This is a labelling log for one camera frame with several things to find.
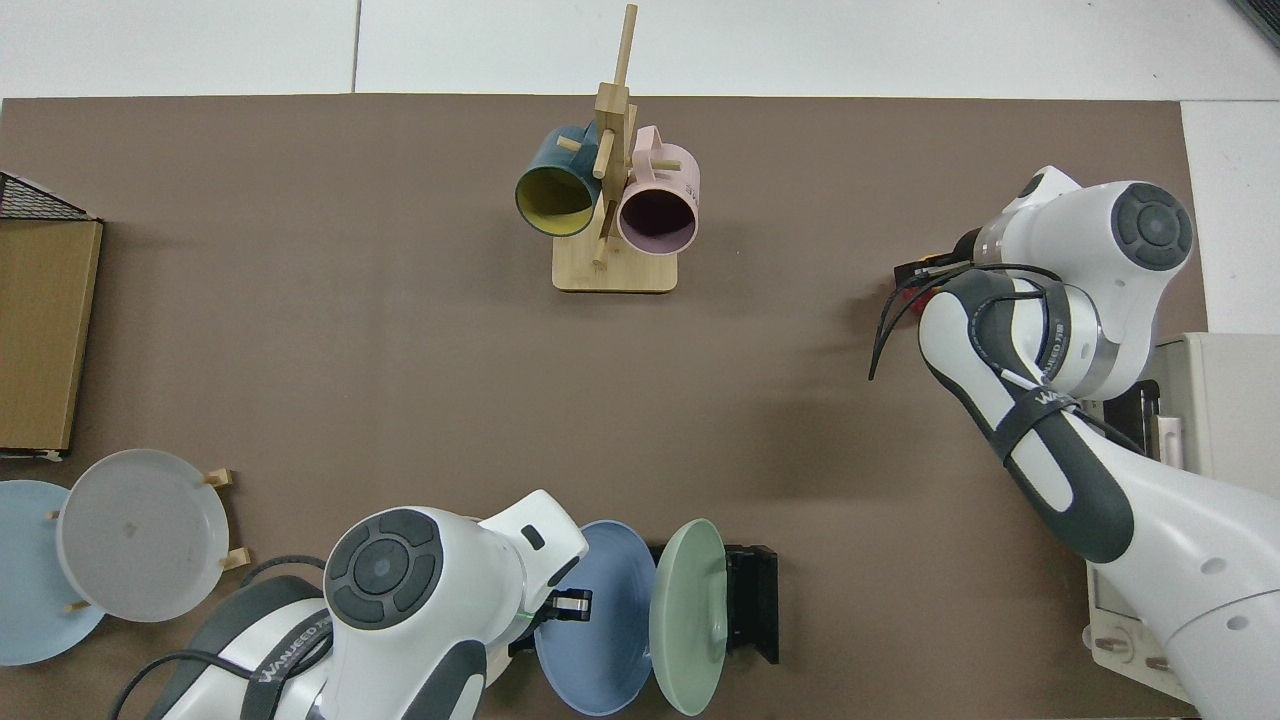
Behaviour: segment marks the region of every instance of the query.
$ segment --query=mug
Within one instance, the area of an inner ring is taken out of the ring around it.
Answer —
[[[516,182],[520,217],[538,232],[576,234],[595,214],[600,181],[591,176],[600,141],[595,122],[553,129]]]
[[[680,169],[671,169],[677,163]],[[646,126],[636,132],[631,167],[635,177],[618,204],[618,234],[648,255],[689,247],[698,234],[698,160]]]

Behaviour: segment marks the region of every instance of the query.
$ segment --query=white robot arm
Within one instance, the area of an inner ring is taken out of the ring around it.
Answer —
[[[148,720],[470,719],[534,623],[589,616],[589,593],[554,591],[586,550],[544,491],[479,523],[378,512],[328,562],[311,559],[325,568],[323,597],[291,575],[242,588],[186,651],[134,676],[111,716],[150,670],[182,660]]]
[[[544,491],[479,524],[431,507],[361,520],[325,570],[333,665],[315,716],[472,717],[490,655],[524,634],[586,550]]]
[[[1280,502],[1129,452],[1074,414],[1073,393],[1117,395],[1143,369],[1189,219],[1146,183],[1037,178],[977,233],[972,259],[1062,282],[983,269],[947,281],[920,320],[924,360],[1053,533],[1139,612],[1203,716],[1275,720]]]

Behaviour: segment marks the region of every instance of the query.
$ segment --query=white floor tile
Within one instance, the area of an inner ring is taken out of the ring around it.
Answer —
[[[0,97],[348,92],[356,0],[0,0]]]
[[[1208,329],[1280,333],[1280,102],[1184,102]]]
[[[637,95],[1280,99],[1228,0],[641,0]],[[625,3],[364,0],[356,87],[594,94]]]

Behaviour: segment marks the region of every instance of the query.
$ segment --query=plate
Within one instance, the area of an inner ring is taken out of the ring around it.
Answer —
[[[72,587],[110,615],[138,623],[200,605],[223,574],[227,511],[204,473],[159,450],[95,462],[58,520],[58,557]]]
[[[728,566],[710,520],[685,524],[658,560],[649,647],[662,694],[694,716],[719,684],[728,646]]]
[[[616,520],[582,527],[590,547],[558,589],[591,591],[586,623],[543,623],[534,644],[543,674],[570,707],[599,717],[631,703],[649,680],[649,601],[653,555],[635,530]]]
[[[0,482],[0,665],[49,660],[84,639],[102,610],[64,611],[78,602],[58,564],[58,523],[67,488],[37,480]]]

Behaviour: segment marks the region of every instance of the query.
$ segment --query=light blue plate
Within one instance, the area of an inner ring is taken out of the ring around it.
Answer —
[[[64,607],[81,597],[58,562],[58,521],[67,488],[37,480],[0,482],[0,665],[40,662],[84,639],[102,619],[90,606]]]
[[[556,694],[598,717],[626,707],[653,671],[649,602],[657,570],[644,539],[622,523],[598,520],[582,534],[590,550],[557,588],[591,591],[591,619],[543,623],[534,643]]]

